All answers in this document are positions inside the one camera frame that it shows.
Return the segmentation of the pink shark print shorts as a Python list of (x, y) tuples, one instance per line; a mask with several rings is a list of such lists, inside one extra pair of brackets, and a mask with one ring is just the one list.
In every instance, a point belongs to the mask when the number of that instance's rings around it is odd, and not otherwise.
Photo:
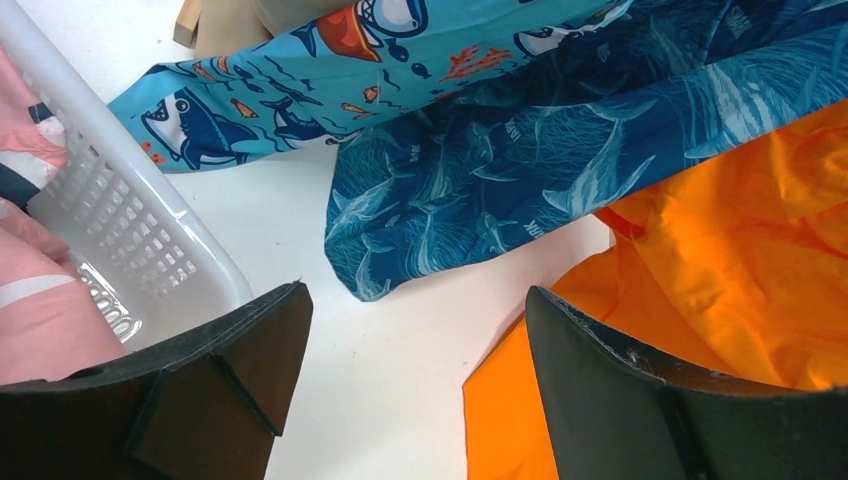
[(69, 246), (27, 212), (67, 165), (63, 124), (1, 56), (1, 382), (57, 381), (125, 355)]

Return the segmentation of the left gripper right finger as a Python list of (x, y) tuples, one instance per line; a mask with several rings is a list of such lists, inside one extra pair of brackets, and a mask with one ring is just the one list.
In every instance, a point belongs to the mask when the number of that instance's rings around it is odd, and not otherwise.
[(684, 361), (533, 287), (526, 323), (563, 479), (843, 479), (847, 391)]

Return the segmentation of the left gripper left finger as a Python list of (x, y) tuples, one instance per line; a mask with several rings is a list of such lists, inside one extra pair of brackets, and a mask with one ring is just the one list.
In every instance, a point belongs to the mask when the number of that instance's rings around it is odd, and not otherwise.
[(281, 285), (59, 381), (1, 390), (5, 479), (261, 479), (285, 429), (313, 301)]

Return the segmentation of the orange shorts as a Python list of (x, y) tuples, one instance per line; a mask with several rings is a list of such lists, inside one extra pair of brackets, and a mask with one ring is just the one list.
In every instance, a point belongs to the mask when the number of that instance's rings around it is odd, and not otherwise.
[[(613, 245), (544, 288), (684, 361), (847, 391), (847, 105), (602, 209)], [(464, 388), (472, 479), (557, 473), (526, 310)]]

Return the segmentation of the white perforated plastic basket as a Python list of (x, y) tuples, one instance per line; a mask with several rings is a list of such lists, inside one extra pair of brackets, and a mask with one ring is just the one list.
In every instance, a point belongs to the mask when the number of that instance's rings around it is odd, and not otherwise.
[(1, 5), (1, 45), (66, 129), (69, 163), (29, 212), (70, 246), (126, 348), (146, 348), (250, 302), (234, 261), (14, 1)]

